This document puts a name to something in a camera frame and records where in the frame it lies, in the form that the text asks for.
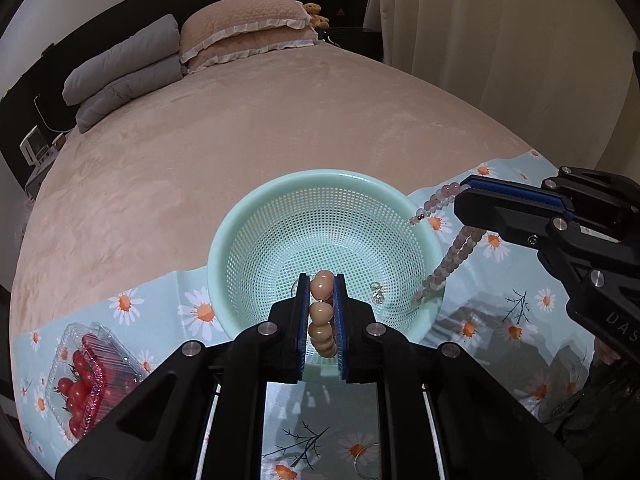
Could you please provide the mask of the upper beige ruffled pillow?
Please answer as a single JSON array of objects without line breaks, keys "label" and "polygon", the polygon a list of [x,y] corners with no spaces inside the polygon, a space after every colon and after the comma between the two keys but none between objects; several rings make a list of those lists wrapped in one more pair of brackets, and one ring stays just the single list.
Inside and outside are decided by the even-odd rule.
[{"label": "upper beige ruffled pillow", "polygon": [[220,40],[279,27],[299,30],[309,23],[310,15],[296,0],[220,0],[183,23],[180,63],[186,64]]}]

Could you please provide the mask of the white bedside device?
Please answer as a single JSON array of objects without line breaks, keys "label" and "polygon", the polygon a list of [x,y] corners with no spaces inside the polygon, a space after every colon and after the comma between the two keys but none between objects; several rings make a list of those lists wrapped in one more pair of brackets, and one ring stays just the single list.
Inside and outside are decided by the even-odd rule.
[{"label": "white bedside device", "polygon": [[21,140],[20,150],[29,166],[35,168],[39,168],[50,157],[58,154],[58,150],[48,143],[37,126]]}]

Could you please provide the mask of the cream curtain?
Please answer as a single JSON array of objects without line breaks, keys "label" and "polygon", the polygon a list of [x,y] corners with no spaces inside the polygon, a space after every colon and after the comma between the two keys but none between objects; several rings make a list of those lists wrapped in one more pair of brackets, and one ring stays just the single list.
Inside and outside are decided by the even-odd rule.
[{"label": "cream curtain", "polygon": [[639,36],[615,0],[371,0],[386,62],[556,164],[639,174]]}]

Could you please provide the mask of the lower grey folded pillow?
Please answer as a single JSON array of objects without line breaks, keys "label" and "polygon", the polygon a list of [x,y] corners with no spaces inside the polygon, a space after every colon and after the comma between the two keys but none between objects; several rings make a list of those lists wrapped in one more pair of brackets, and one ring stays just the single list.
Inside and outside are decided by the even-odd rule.
[{"label": "lower grey folded pillow", "polygon": [[86,133],[119,107],[173,84],[182,77],[179,55],[175,54],[111,81],[80,104],[76,113],[79,132]]}]

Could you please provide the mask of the lower beige ruffled pillow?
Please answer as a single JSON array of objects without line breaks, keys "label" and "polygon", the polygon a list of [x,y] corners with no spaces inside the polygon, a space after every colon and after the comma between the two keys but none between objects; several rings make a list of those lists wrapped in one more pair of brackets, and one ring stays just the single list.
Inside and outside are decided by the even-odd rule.
[{"label": "lower beige ruffled pillow", "polygon": [[318,35],[311,27],[292,29],[282,26],[256,30],[256,32],[244,32],[244,34],[221,39],[201,50],[194,58],[186,62],[186,69],[190,73],[195,73],[209,66],[230,63],[253,55],[312,47],[317,40]]}]

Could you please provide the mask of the grey folded pillow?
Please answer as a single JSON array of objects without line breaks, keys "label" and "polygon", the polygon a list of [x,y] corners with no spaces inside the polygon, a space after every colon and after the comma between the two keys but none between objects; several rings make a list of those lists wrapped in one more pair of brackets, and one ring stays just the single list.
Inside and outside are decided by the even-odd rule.
[{"label": "grey folded pillow", "polygon": [[86,133],[119,107],[173,84],[182,77],[179,55],[175,54],[111,81],[80,104],[76,113],[79,132]]},{"label": "grey folded pillow", "polygon": [[63,100],[68,106],[80,104],[110,82],[169,58],[179,49],[177,20],[166,14],[76,67],[64,82]]}]

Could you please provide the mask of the clear box of cherry tomatoes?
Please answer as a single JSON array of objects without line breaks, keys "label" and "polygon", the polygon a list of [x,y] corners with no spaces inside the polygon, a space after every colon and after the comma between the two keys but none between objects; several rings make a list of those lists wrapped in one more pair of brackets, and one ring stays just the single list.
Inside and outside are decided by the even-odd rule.
[{"label": "clear box of cherry tomatoes", "polygon": [[72,323],[55,349],[44,396],[61,429],[78,441],[148,375],[108,328]]}]

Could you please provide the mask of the mint green plastic colander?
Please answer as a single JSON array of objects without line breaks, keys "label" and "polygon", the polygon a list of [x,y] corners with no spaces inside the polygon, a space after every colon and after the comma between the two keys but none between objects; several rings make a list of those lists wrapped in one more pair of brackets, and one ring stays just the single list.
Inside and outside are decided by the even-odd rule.
[{"label": "mint green plastic colander", "polygon": [[[255,188],[209,249],[208,291],[222,329],[238,336],[292,297],[299,275],[327,270],[344,275],[349,296],[370,304],[378,322],[422,341],[444,293],[412,300],[442,248],[428,222],[410,224],[415,211],[396,188],[346,170],[294,172]],[[384,304],[372,304],[372,282],[382,284]]]}]

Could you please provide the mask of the light blue daisy cloth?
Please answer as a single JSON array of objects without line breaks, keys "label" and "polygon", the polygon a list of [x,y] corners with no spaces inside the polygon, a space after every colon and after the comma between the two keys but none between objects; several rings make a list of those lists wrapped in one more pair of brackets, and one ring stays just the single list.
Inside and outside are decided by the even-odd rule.
[{"label": "light blue daisy cloth", "polygon": [[[26,448],[46,471],[54,471],[75,445],[47,406],[54,352],[67,325],[109,328],[150,372],[183,341],[222,344],[217,320],[198,307],[210,303],[205,259],[222,212],[202,200],[179,207],[175,232],[186,262],[171,261],[140,278],[105,266],[73,266],[60,252],[42,262],[60,274],[60,287],[28,278],[28,292],[14,292],[14,310],[54,314],[13,341],[16,392]],[[523,418],[491,415],[488,389],[464,375],[465,397],[456,429],[471,441],[461,459],[467,479],[551,479],[561,475],[542,449],[548,417],[587,378],[593,338],[571,321],[561,284],[544,272],[535,253],[487,233],[447,283],[437,318],[423,339],[429,347],[454,342],[477,359],[526,409]],[[76,311],[59,314],[74,304]],[[372,479],[378,470],[378,424],[374,390],[348,386],[308,368],[295,386],[270,386],[260,474],[265,479]]]}]

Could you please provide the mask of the black headboard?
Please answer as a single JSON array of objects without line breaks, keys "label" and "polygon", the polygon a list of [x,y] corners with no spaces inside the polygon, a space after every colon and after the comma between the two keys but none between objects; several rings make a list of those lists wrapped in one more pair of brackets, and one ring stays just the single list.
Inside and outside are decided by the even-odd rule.
[{"label": "black headboard", "polygon": [[[32,167],[18,144],[39,127],[48,140],[55,130],[68,130],[76,106],[63,102],[66,77],[82,62],[131,36],[166,14],[179,24],[203,6],[218,0],[124,0],[114,3],[63,39],[50,40],[37,50],[38,60],[17,79],[1,99],[1,154],[19,185],[25,185]],[[363,26],[368,0],[300,0],[329,11],[331,25],[340,29]]]}]

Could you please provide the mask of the small brown teddy bear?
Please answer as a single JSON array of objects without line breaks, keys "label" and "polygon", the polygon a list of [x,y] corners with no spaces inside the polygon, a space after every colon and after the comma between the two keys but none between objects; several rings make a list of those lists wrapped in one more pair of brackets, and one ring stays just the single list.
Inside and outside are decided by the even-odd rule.
[{"label": "small brown teddy bear", "polygon": [[303,8],[309,15],[309,24],[312,28],[326,30],[330,27],[329,20],[321,15],[321,6],[317,3],[304,3]]}]

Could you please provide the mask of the silver oval pendant charm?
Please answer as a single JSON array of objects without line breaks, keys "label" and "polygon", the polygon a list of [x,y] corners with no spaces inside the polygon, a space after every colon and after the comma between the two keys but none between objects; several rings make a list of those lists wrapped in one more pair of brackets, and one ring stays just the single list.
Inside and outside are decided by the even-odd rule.
[{"label": "silver oval pendant charm", "polygon": [[380,282],[372,282],[370,284],[372,304],[384,304],[384,289]]}]

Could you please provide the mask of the beige bed blanket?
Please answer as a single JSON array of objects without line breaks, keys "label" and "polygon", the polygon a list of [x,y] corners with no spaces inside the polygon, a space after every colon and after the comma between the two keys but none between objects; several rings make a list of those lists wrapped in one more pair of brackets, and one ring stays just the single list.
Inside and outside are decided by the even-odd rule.
[{"label": "beige bed blanket", "polygon": [[411,193],[527,144],[452,94],[336,47],[206,68],[73,132],[32,208],[11,332],[206,261],[226,213],[291,172],[360,172]]}]

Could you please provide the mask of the beige ruffled pillow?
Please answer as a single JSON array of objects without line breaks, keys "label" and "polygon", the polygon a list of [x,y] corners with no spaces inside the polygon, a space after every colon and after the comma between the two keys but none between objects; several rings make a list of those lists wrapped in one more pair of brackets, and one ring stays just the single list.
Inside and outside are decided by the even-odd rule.
[{"label": "beige ruffled pillow", "polygon": [[209,66],[230,63],[253,55],[312,47],[317,40],[318,35],[311,27],[292,29],[282,26],[256,30],[256,32],[244,32],[244,34],[221,39],[201,50],[194,58],[186,62],[186,69],[190,73],[195,73]]},{"label": "beige ruffled pillow", "polygon": [[296,0],[220,0],[183,23],[180,63],[186,64],[220,40],[279,27],[299,30],[309,23],[310,15]]}]

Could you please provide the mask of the upper grey folded pillow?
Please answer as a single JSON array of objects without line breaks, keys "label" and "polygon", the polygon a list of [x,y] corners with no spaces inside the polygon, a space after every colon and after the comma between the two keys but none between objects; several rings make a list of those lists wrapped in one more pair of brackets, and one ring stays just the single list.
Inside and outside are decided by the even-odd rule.
[{"label": "upper grey folded pillow", "polygon": [[169,58],[179,49],[177,20],[166,14],[76,67],[64,82],[63,100],[68,106],[80,104],[110,82]]}]

